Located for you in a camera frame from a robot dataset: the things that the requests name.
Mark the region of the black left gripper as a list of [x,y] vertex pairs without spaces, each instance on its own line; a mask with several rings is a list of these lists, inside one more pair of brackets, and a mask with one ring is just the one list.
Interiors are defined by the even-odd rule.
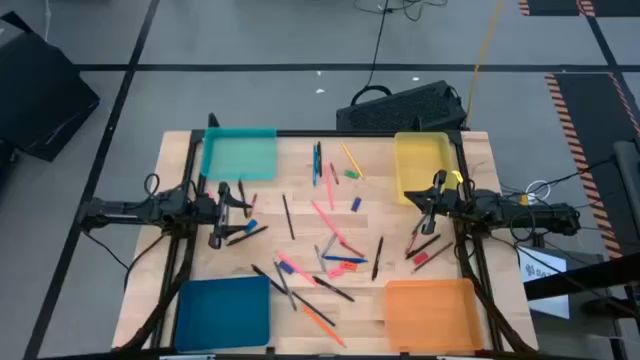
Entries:
[[219,249],[222,244],[222,239],[226,239],[229,236],[244,231],[246,225],[224,225],[224,215],[226,213],[225,206],[228,205],[231,208],[251,209],[252,205],[235,199],[231,192],[229,192],[229,186],[226,182],[221,182],[218,187],[218,200],[214,200],[211,197],[202,195],[198,196],[195,200],[196,215],[195,223],[197,225],[212,225],[213,229],[209,234],[208,245],[213,249]]

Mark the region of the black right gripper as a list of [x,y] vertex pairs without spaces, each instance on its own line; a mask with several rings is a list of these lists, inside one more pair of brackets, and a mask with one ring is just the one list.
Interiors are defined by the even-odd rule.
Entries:
[[416,207],[424,207],[431,201],[431,213],[425,214],[422,218],[421,233],[424,235],[433,234],[435,231],[435,214],[447,215],[456,208],[459,198],[457,186],[446,187],[447,172],[439,170],[433,178],[432,189],[422,191],[405,191],[404,196]]

